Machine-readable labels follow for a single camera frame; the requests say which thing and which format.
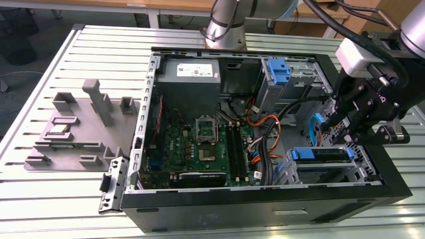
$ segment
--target wooden desk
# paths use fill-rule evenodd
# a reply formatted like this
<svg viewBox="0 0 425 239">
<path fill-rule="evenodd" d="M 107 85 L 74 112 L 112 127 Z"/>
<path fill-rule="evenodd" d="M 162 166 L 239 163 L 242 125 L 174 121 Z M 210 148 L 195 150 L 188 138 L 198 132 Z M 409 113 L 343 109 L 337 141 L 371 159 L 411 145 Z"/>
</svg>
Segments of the wooden desk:
<svg viewBox="0 0 425 239">
<path fill-rule="evenodd" d="M 214 1 L 215 0 L 151 0 L 150 8 L 211 12 Z M 328 5 L 325 3 L 320 3 L 320 6 L 333 18 L 348 19 L 351 17 L 341 8 L 339 8 L 337 11 L 333 11 L 327 8 Z M 297 8 L 300 17 L 317 18 L 316 14 L 305 4 L 301 4 Z"/>
<path fill-rule="evenodd" d="M 0 0 L 0 6 L 10 7 L 144 13 L 150 16 L 151 28 L 160 28 L 162 14 L 208 17 L 212 4 L 214 0 Z M 349 18 L 341 9 L 324 9 L 340 23 Z M 295 21 L 295 13 L 284 21 Z M 305 4 L 299 6 L 299 22 L 323 23 Z M 335 35 L 336 32 L 328 27 L 324 37 Z"/>
<path fill-rule="evenodd" d="M 14 0 L 23 3 L 70 4 L 87 6 L 150 7 L 150 0 Z"/>
<path fill-rule="evenodd" d="M 176 15 L 210 16 L 214 1 L 215 0 L 151 0 L 150 8 L 158 9 L 159 15 L 166 14 L 164 11 L 174 11 Z M 351 17 L 351 15 L 343 10 L 343 8 L 339 8 L 337 11 L 333 11 L 327 8 L 327 3 L 320 3 L 320 6 L 341 24 Z M 323 23 L 321 19 L 319 19 L 319 17 L 305 4 L 301 4 L 297 9 L 299 22 Z M 295 16 L 296 13 L 293 12 L 292 17 L 283 21 L 295 21 Z M 335 36 L 336 31 L 328 27 L 323 37 L 333 38 Z"/>
</svg>

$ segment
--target white table leg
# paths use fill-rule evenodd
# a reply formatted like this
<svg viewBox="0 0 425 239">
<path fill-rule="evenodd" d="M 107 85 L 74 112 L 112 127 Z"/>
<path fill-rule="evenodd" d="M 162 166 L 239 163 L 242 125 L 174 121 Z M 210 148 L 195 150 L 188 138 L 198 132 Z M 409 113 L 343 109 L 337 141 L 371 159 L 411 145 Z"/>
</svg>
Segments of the white table leg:
<svg viewBox="0 0 425 239">
<path fill-rule="evenodd" d="M 58 12 L 58 10 L 51 10 L 52 11 L 52 14 L 54 14 L 54 17 L 55 19 L 62 19 L 62 15 L 60 15 L 60 12 Z"/>
<path fill-rule="evenodd" d="M 158 9 L 148 9 L 148 16 L 151 28 L 160 28 L 160 11 Z"/>
<path fill-rule="evenodd" d="M 8 90 L 8 85 L 4 83 L 3 80 L 0 80 L 0 91 L 7 92 L 7 90 Z"/>
</svg>

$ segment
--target metal chassis frame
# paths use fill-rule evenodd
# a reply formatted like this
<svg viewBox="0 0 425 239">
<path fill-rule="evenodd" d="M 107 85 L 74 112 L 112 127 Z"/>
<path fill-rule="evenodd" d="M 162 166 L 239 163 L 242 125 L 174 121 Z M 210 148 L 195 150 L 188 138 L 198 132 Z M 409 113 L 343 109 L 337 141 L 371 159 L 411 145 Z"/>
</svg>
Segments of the metal chassis frame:
<svg viewBox="0 0 425 239">
<path fill-rule="evenodd" d="M 267 57 L 268 55 L 283 55 L 284 52 L 252 52 L 252 51 L 232 51 L 232 50 L 212 50 L 212 49 L 176 49 L 176 48 L 152 48 L 155 52 L 164 52 L 164 54 L 175 54 L 176 56 L 202 56 L 203 54 L 211 54 L 211 56 L 219 53 L 228 53 L 234 57 Z M 307 56 L 313 57 L 323 69 L 325 77 L 329 80 L 331 86 L 336 84 L 339 72 L 331 61 L 328 55 L 321 54 L 299 54 L 287 53 L 289 56 Z M 148 72 L 148 79 L 152 79 L 154 72 Z M 397 168 L 389 158 L 389 155 L 384 147 L 376 145 L 368 145 L 364 147 L 369 158 L 373 160 L 375 169 L 377 170 L 383 185 L 375 185 L 373 187 L 360 187 L 353 190 L 352 187 L 309 187 L 295 188 L 287 190 L 246 190 L 246 191 L 210 191 L 210 192 L 179 192 L 168 193 L 164 196 L 163 193 L 143 193 L 143 191 L 134 191 L 134 182 L 136 177 L 131 178 L 132 160 L 135 155 L 132 154 L 128 182 L 126 193 L 123 195 L 122 209 L 130 208 L 158 208 L 158 207 L 180 207 L 180 206 L 200 206 L 200 205 L 228 205 L 228 204 L 247 204 L 247 203 L 268 203 L 268 202 L 289 202 L 289 201 L 305 201 L 309 200 L 336 200 L 336 199 L 359 199 L 371 200 L 373 198 L 387 198 L 380 202 L 380 205 L 392 204 L 401 199 L 412 196 L 412 192 L 405 184 L 405 181 L 397 171 Z"/>
</svg>

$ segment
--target robotic arm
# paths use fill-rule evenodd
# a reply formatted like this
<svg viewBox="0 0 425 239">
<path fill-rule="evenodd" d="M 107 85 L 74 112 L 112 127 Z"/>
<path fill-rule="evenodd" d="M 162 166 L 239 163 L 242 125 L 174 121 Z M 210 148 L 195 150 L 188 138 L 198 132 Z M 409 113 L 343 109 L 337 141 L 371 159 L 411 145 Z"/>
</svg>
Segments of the robotic arm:
<svg viewBox="0 0 425 239">
<path fill-rule="evenodd" d="M 349 116 L 351 124 L 335 143 L 409 143 L 411 137 L 400 120 L 425 99 L 421 88 L 425 74 L 425 0 L 407 17 L 401 28 L 383 12 L 377 12 L 393 32 L 365 32 L 364 36 L 355 36 L 343 26 L 335 25 L 312 0 L 305 0 L 305 4 L 347 37 L 336 52 L 343 69 L 333 92 L 333 113 L 321 125 L 323 132 L 329 132 L 329 128 Z M 373 133 L 372 126 L 381 121 L 388 123 Z"/>
<path fill-rule="evenodd" d="M 389 34 L 364 33 L 363 36 L 339 24 L 313 0 L 304 2 L 321 20 L 345 36 L 336 52 L 343 69 L 335 85 L 333 113 L 321 125 L 321 131 L 328 133 L 329 128 L 349 116 L 351 124 L 335 143 L 409 143 L 411 137 L 400 120 L 408 110 L 425 100 L 421 88 L 425 77 L 425 0 L 404 20 L 401 28 L 379 9 L 351 6 L 344 0 L 336 0 L 348 13 L 393 30 Z M 285 18 L 296 5 L 297 0 L 216 0 L 208 29 L 202 31 L 207 47 L 244 49 L 244 19 Z M 381 19 L 357 11 L 375 12 Z M 381 121 L 388 123 L 373 133 L 372 126 Z"/>
<path fill-rule="evenodd" d="M 299 0 L 216 0 L 207 31 L 202 30 L 207 48 L 244 49 L 246 18 L 285 19 L 297 3 Z"/>
</svg>

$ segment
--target slotted metal table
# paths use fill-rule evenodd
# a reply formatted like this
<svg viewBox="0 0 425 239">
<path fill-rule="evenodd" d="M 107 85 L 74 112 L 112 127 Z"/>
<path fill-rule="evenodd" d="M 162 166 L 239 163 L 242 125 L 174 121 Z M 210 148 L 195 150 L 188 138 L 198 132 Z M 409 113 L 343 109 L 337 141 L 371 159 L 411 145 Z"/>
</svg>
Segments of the slotted metal table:
<svg viewBox="0 0 425 239">
<path fill-rule="evenodd" d="M 247 34 L 248 50 L 328 54 L 341 68 L 337 39 Z M 87 97 L 84 79 L 100 79 L 112 99 L 142 99 L 152 46 L 204 46 L 196 31 L 84 26 L 74 29 L 0 143 L 0 238 L 424 238 L 425 123 L 417 107 L 403 120 L 408 145 L 387 151 L 413 196 L 340 223 L 144 235 L 126 214 L 98 215 L 100 179 L 94 172 L 28 172 L 23 168 L 58 92 Z"/>
</svg>

